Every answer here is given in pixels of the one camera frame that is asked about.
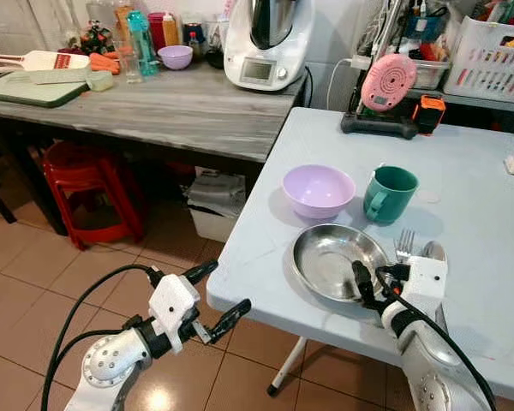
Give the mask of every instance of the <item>white cable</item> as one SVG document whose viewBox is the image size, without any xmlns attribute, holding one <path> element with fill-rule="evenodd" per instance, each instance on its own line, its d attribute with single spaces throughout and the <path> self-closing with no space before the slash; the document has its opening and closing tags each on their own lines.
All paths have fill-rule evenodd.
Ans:
<svg viewBox="0 0 514 411">
<path fill-rule="evenodd" d="M 335 64 L 335 68 L 333 69 L 332 77 L 329 79 L 329 86 L 327 87 L 327 96 L 326 96 L 326 109 L 329 110 L 329 95 L 332 92 L 332 84 L 333 84 L 333 78 L 335 77 L 335 72 L 337 71 L 337 68 L 341 63 L 351 63 L 351 58 L 343 58 L 342 60 L 339 60 L 337 64 Z"/>
<path fill-rule="evenodd" d="M 384 0 L 383 6 L 381 7 L 380 12 L 379 12 L 380 26 L 379 26 L 379 29 L 377 30 L 377 35 L 375 36 L 375 39 L 373 41 L 373 45 L 371 48 L 371 57 L 373 57 L 375 55 L 375 52 L 377 51 L 377 49 L 379 47 L 380 39 L 381 39 L 381 37 L 383 37 L 383 34 L 385 33 L 383 30 L 383 26 L 385 25 L 386 15 L 388 14 L 388 9 L 389 9 L 388 3 L 389 3 L 389 0 Z"/>
</svg>

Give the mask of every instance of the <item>green cutting board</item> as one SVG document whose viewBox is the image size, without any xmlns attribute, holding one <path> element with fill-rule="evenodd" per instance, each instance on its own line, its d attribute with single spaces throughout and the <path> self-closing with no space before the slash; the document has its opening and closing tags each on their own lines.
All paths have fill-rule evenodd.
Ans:
<svg viewBox="0 0 514 411">
<path fill-rule="evenodd" d="M 12 103 L 58 107 L 87 89 L 85 82 L 34 84 L 24 71 L 0 75 L 0 100 Z"/>
</svg>

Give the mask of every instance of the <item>metal plate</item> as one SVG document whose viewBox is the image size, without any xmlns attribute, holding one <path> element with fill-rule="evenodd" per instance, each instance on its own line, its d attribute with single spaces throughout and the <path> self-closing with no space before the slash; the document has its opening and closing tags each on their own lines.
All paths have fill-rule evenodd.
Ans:
<svg viewBox="0 0 514 411">
<path fill-rule="evenodd" d="M 380 284 L 375 269 L 388 264 L 383 249 L 358 229 L 321 224 L 306 229 L 293 245 L 295 271 L 312 290 L 335 301 L 359 301 L 352 262 L 360 260 L 371 274 L 375 294 Z"/>
</svg>

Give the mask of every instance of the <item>gray countertop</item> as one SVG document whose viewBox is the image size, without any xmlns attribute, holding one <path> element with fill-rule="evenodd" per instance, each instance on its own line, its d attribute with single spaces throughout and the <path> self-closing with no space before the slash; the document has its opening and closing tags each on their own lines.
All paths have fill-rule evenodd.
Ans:
<svg viewBox="0 0 514 411">
<path fill-rule="evenodd" d="M 0 101 L 0 116 L 264 163 L 303 79 L 282 92 L 254 92 L 202 63 L 115 83 L 54 109 Z"/>
</svg>

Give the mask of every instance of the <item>fork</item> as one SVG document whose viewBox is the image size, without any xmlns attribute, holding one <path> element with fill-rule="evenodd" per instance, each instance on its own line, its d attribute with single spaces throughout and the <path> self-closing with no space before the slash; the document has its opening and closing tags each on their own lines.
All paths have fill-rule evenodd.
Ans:
<svg viewBox="0 0 514 411">
<path fill-rule="evenodd" d="M 396 252 L 396 258 L 399 263 L 404 263 L 413 251 L 413 240 L 415 238 L 415 231 L 412 229 L 403 229 L 400 234 L 400 239 L 394 241 L 394 251 Z"/>
</svg>

